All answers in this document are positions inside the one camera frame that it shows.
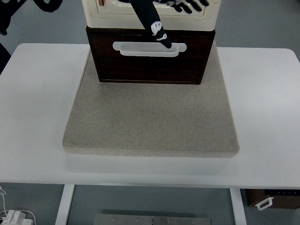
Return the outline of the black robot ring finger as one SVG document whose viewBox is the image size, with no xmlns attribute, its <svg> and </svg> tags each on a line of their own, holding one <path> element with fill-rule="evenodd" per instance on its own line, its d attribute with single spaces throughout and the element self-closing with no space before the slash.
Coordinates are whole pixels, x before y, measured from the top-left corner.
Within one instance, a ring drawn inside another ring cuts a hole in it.
<svg viewBox="0 0 300 225">
<path fill-rule="evenodd" d="M 196 11 L 202 11 L 204 7 L 209 6 L 209 2 L 207 0 L 192 0 L 192 7 Z"/>
</svg>

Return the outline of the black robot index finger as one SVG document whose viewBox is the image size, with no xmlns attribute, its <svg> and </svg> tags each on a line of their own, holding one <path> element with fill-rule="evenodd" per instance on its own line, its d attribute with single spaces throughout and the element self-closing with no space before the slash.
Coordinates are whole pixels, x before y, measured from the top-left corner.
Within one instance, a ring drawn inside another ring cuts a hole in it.
<svg viewBox="0 0 300 225">
<path fill-rule="evenodd" d="M 177 11 L 177 12 L 182 12 L 184 9 L 183 6 L 183 1 L 175 1 L 173 4 L 173 8 Z"/>
</svg>

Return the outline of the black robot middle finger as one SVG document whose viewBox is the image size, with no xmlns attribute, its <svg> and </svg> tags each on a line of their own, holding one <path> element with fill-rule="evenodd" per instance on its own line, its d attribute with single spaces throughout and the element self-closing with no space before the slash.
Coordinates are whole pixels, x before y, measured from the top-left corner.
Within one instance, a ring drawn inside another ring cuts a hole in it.
<svg viewBox="0 0 300 225">
<path fill-rule="evenodd" d="M 182 8 L 188 14 L 191 14 L 194 11 L 199 12 L 199 4 L 195 0 L 184 0 Z"/>
</svg>

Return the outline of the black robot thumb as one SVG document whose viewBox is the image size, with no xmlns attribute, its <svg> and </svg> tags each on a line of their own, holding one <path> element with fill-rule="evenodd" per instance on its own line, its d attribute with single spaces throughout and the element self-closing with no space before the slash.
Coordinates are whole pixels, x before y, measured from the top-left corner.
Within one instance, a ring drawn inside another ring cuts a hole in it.
<svg viewBox="0 0 300 225">
<path fill-rule="evenodd" d="M 163 28 L 160 17 L 153 4 L 152 0 L 131 0 L 131 6 L 133 7 L 137 17 L 145 30 L 158 42 L 170 49 L 172 43 L 167 37 L 167 34 Z"/>
</svg>

